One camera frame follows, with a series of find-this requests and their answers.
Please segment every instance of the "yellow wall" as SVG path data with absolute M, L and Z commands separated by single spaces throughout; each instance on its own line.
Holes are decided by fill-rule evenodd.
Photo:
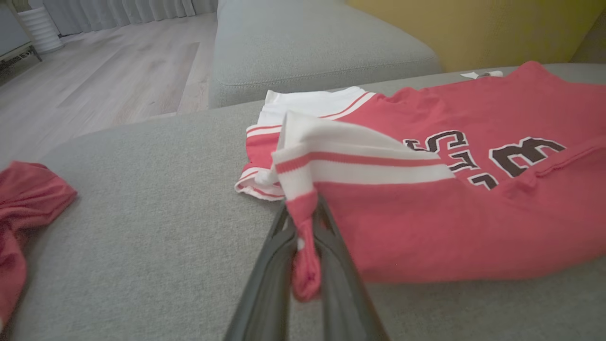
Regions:
M 570 61 L 606 64 L 606 10 L 602 11 Z
M 445 71 L 568 62 L 606 0 L 348 0 L 430 46 Z

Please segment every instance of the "jersey sleeve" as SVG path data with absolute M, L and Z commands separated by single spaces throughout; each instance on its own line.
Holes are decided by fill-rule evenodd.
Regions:
M 246 151 L 250 162 L 244 166 L 234 186 L 236 192 L 268 201 L 284 198 L 278 179 L 272 176 L 275 173 L 271 172 L 271 153 L 276 150 L 287 112 L 335 120 L 354 112 L 374 95 L 359 87 L 336 92 L 268 91 L 257 124 L 246 131 Z
M 354 124 L 288 114 L 274 171 L 302 248 L 299 300 L 320 284 L 311 215 L 322 195 L 365 280 L 518 280 L 606 251 L 606 138 L 554 154 L 490 192 L 473 191 L 430 152 Z

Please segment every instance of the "red cloth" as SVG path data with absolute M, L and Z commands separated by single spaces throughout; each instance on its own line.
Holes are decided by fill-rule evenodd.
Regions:
M 286 197 L 305 242 L 301 300 L 321 281 L 316 193 L 368 281 L 527 279 L 606 254 L 606 86 L 528 62 L 503 78 L 363 94 L 313 120 L 295 104 L 284 125 L 249 128 L 236 190 Z M 288 123 L 295 113 L 307 116 Z
M 12 162 L 0 173 L 0 331 L 25 283 L 21 248 L 28 232 L 50 224 L 76 191 L 38 163 Z

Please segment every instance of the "wooden floor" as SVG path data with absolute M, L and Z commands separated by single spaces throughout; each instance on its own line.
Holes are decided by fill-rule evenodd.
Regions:
M 86 133 L 206 109 L 216 28 L 211 13 L 62 38 L 0 86 L 0 169 Z

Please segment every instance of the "gray fabric upholstery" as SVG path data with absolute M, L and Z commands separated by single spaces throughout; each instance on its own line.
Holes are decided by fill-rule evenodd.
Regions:
M 606 83 L 606 66 L 548 69 Z M 277 209 L 233 190 L 261 106 L 122 126 L 44 157 L 79 197 L 30 245 L 11 340 L 220 340 Z M 391 339 L 415 341 L 604 340 L 604 288 L 606 258 L 524 282 L 368 286 Z M 321 340 L 320 312 L 293 303 L 290 340 Z
M 433 51 L 335 0 L 223 0 L 208 103 L 439 73 Z

